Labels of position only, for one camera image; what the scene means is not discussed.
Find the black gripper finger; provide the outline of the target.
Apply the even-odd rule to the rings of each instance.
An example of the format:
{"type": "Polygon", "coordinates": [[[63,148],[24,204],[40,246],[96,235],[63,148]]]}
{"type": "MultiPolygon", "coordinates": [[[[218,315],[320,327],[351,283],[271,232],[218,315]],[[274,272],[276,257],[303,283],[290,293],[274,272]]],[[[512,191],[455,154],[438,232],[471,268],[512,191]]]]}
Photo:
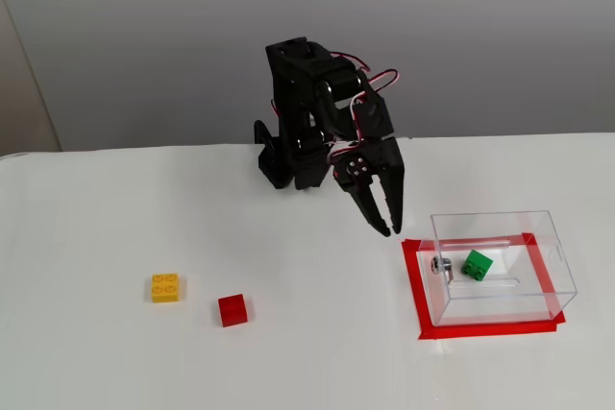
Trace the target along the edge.
{"type": "Polygon", "coordinates": [[[336,163],[336,180],[341,189],[355,201],[366,222],[384,237],[391,231],[379,212],[371,191],[376,170],[364,156],[343,157],[336,163]]]}
{"type": "Polygon", "coordinates": [[[391,218],[392,229],[399,233],[403,224],[405,165],[394,137],[381,142],[377,150],[378,175],[391,218]]]}

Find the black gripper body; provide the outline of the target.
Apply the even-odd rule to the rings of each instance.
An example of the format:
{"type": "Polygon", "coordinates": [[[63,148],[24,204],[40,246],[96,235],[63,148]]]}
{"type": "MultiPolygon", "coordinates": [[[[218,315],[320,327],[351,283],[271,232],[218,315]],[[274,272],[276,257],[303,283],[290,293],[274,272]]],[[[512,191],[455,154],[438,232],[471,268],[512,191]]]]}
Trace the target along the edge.
{"type": "Polygon", "coordinates": [[[335,176],[336,163],[352,155],[364,156],[378,176],[378,147],[383,140],[394,137],[386,103],[379,93],[361,91],[352,96],[344,108],[331,102],[330,132],[337,140],[347,143],[346,147],[333,148],[330,153],[335,176]]]}

